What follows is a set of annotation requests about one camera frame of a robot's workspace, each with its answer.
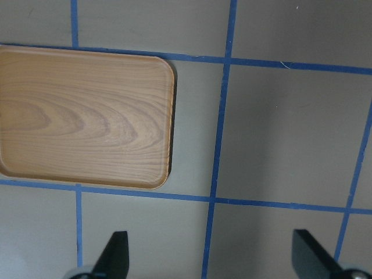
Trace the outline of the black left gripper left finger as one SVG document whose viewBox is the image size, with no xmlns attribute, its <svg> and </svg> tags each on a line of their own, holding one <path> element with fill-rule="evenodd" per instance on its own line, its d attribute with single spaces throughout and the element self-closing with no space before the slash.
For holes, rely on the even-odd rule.
<svg viewBox="0 0 372 279">
<path fill-rule="evenodd" d="M 94 278 L 125 279 L 128 275 L 128 234 L 116 231 L 92 269 Z"/>
</svg>

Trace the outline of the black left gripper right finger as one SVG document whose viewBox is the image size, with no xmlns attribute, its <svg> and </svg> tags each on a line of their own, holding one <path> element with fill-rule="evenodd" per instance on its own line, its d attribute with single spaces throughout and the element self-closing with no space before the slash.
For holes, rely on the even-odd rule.
<svg viewBox="0 0 372 279">
<path fill-rule="evenodd" d="M 292 233 L 292 267 L 298 278 L 336 278 L 344 270 L 308 230 Z"/>
</svg>

